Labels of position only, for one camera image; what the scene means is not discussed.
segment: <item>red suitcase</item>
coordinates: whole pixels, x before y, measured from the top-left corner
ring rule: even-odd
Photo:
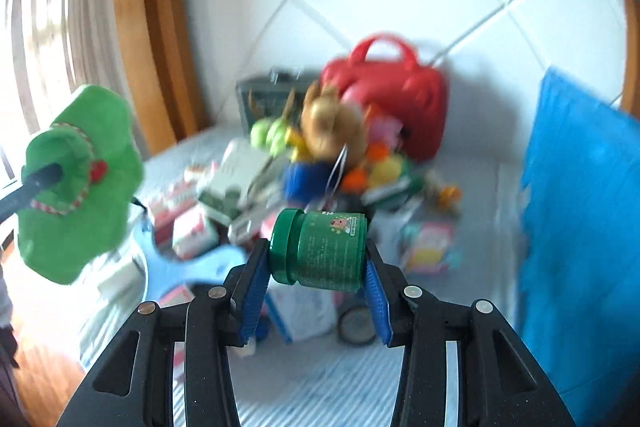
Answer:
[[[400,48],[399,60],[366,60],[376,41]],[[322,85],[336,86],[345,101],[363,108],[374,103],[402,122],[404,153],[429,160],[440,147],[449,90],[440,71],[418,63],[417,52],[398,36],[376,34],[360,42],[347,58],[337,58],[322,70]]]

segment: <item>blue gripper pad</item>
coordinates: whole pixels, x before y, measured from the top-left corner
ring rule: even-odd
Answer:
[[[549,70],[522,184],[520,333],[590,427],[640,365],[640,123]]]
[[[269,277],[271,276],[268,260],[268,253],[263,254],[260,263],[258,263],[255,269],[254,277],[249,285],[246,297],[244,298],[242,325],[238,331],[238,336],[245,344],[249,341],[249,337],[255,334],[255,329],[258,327],[260,311],[264,302],[264,296],[267,293]]]
[[[389,322],[389,303],[380,284],[376,269],[370,259],[367,259],[364,274],[364,296],[371,310],[371,318],[376,333],[383,344],[391,342],[391,323]]]

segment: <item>white string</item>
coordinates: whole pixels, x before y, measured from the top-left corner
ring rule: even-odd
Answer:
[[[338,186],[342,181],[342,177],[344,176],[344,169],[347,163],[348,150],[349,148],[347,147],[347,144],[344,144],[344,146],[342,147],[342,150],[340,151],[340,154],[338,154],[338,157],[335,161],[334,168],[332,169],[331,174],[329,174],[329,179],[327,180],[326,186],[324,187],[324,193],[327,195],[328,199],[331,199],[334,197],[336,191],[338,190]],[[335,182],[334,188],[331,189],[331,193],[329,193],[329,187],[331,186],[331,181],[334,179],[335,169],[338,169],[338,166],[339,166],[338,179]]]

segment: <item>wooden trim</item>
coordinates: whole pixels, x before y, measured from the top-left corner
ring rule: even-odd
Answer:
[[[626,70],[620,107],[640,119],[640,2],[625,0]]]
[[[155,155],[207,126],[182,0],[114,0],[120,53]]]

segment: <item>green toy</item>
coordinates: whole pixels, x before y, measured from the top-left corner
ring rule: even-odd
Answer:
[[[86,263],[116,248],[127,232],[129,204],[143,178],[127,103],[98,86],[76,90],[51,126],[31,139],[24,179],[44,166],[63,178],[18,214],[18,250],[31,269],[69,284]]]
[[[293,110],[295,99],[296,92],[292,89],[287,97],[282,116],[274,120],[273,118],[262,117],[262,112],[255,104],[252,92],[249,92],[249,107],[257,119],[256,123],[251,127],[250,141],[253,147],[268,150],[271,156],[278,156],[285,151],[287,148],[285,136],[289,128],[289,115]]]

